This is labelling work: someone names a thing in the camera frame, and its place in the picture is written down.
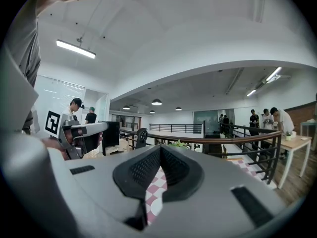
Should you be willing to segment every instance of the green plant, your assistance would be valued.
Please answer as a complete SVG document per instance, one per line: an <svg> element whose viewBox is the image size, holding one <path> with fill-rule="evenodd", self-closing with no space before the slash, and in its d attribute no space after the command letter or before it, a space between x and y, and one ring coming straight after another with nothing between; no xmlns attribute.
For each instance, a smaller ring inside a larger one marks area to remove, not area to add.
<svg viewBox="0 0 317 238"><path fill-rule="evenodd" d="M181 143L180 140L178 140L176 143L172 143L172 144L169 144L169 145L186 148L184 146L184 143Z"/></svg>

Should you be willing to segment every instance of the gray shirt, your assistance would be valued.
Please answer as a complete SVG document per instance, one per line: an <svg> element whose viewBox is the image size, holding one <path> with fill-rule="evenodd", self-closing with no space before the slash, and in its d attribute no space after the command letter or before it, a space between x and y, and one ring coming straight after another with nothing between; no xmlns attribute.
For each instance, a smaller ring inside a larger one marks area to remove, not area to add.
<svg viewBox="0 0 317 238"><path fill-rule="evenodd" d="M36 1L27 0L11 23L4 40L14 61L33 87L41 62ZM29 127L32 119L30 112L23 128Z"/></svg>

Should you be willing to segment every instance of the curved handrail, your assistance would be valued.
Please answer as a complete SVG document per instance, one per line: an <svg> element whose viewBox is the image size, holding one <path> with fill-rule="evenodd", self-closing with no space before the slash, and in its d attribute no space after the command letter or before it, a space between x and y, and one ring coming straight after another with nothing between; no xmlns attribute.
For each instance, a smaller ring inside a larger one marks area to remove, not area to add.
<svg viewBox="0 0 317 238"><path fill-rule="evenodd" d="M120 129L120 131L125 133L130 133L136 135L135 131ZM275 131L264 135L257 136L249 136L243 138L191 138L191 137L173 137L173 136L161 136L155 134L148 134L148 137L170 140L170 141L178 141L181 142L189 142L196 144L238 144L238 143L249 143L254 141L262 141L266 139L271 139L274 137L278 137L282 134L282 131Z"/></svg>

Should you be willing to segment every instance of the black monitor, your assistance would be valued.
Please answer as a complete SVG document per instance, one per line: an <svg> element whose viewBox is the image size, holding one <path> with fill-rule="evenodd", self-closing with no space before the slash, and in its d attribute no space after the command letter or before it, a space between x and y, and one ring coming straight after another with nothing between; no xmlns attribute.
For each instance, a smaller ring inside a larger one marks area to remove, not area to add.
<svg viewBox="0 0 317 238"><path fill-rule="evenodd" d="M119 122L108 121L107 123L109 125L109 128L103 131L103 155L106 155L106 147L119 144Z"/></svg>

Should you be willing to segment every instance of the white circle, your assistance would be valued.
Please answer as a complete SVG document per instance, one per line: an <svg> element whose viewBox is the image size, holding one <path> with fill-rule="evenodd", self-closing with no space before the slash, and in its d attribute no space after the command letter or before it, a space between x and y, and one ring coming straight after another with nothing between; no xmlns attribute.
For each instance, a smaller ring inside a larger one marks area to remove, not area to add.
<svg viewBox="0 0 317 238"><path fill-rule="evenodd" d="M157 216L163 208L162 198L155 199L151 204L151 212Z"/></svg>

